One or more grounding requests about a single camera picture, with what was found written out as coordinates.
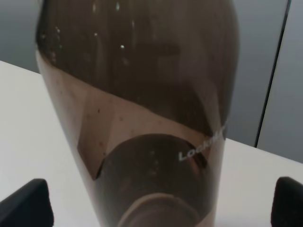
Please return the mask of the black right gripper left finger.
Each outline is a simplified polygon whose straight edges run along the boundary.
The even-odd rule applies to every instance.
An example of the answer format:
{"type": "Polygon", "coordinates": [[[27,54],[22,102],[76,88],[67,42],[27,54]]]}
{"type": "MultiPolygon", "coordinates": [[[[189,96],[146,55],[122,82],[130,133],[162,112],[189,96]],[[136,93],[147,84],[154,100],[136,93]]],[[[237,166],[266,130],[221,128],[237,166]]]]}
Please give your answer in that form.
{"type": "Polygon", "coordinates": [[[0,202],[2,227],[52,227],[54,215],[45,179],[33,179],[0,202]]]}

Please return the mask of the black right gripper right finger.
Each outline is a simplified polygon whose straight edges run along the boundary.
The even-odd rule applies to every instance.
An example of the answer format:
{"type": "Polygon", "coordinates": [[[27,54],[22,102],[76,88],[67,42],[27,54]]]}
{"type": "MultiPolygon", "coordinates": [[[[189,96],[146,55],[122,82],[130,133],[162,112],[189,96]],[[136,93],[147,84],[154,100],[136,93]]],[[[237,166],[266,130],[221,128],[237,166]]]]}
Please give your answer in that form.
{"type": "Polygon", "coordinates": [[[271,210],[271,226],[301,227],[303,225],[303,185],[290,177],[276,182],[271,210]]]}

